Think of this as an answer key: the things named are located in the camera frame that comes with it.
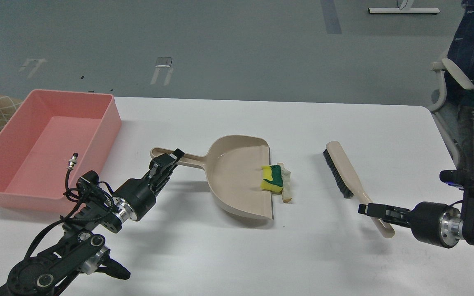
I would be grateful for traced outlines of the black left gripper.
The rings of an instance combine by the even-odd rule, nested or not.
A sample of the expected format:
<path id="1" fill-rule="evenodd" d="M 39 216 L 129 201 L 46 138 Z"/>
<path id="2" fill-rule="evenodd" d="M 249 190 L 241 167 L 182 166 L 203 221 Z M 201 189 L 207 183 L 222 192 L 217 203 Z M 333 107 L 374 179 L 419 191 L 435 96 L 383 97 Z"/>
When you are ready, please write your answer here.
<path id="1" fill-rule="evenodd" d="M 154 157 L 149 165 L 149 177 L 130 178 L 113 193 L 113 197 L 129 204 L 135 215 L 134 221 L 140 221 L 156 204 L 156 197 L 184 154 L 182 150 L 176 149 Z"/>

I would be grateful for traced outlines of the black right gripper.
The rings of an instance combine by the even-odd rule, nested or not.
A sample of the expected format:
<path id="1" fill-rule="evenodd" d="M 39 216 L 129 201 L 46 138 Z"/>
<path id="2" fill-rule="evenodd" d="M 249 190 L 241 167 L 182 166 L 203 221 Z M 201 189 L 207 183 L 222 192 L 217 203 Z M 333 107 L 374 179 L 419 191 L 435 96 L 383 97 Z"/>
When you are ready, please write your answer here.
<path id="1" fill-rule="evenodd" d="M 420 202 L 413 210 L 378 203 L 360 204 L 358 213 L 411 229 L 414 238 L 437 247 L 452 248 L 463 241 L 460 211 L 442 203 Z"/>

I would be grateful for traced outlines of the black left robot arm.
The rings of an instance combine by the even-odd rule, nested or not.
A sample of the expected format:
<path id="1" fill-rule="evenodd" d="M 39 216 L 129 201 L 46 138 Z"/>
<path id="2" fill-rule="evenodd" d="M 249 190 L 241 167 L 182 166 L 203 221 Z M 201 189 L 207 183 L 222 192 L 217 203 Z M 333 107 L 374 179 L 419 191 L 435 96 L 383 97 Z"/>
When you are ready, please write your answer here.
<path id="1" fill-rule="evenodd" d="M 110 257 L 105 237 L 93 231 L 102 225 L 116 234 L 127 220 L 143 218 L 182 157 L 179 149 L 155 157 L 141 178 L 130 178 L 117 190 L 109 184 L 101 188 L 93 170 L 80 176 L 75 187 L 66 183 L 64 196 L 75 206 L 34 238 L 0 287 L 0 296 L 58 296 L 78 275 L 94 272 L 129 279 L 130 271 Z"/>

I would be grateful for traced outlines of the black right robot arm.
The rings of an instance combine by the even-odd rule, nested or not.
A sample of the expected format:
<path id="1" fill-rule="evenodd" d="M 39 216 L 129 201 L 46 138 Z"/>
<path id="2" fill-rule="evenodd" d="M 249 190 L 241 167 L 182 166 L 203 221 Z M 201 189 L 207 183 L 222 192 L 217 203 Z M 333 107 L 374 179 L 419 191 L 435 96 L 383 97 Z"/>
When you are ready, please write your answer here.
<path id="1" fill-rule="evenodd" d="M 474 179 L 466 170 L 443 170 L 440 181 L 463 191 L 461 205 L 420 202 L 409 210 L 385 204 L 360 204 L 358 213 L 389 224 L 407 227 L 420 242 L 452 248 L 459 241 L 474 246 Z"/>

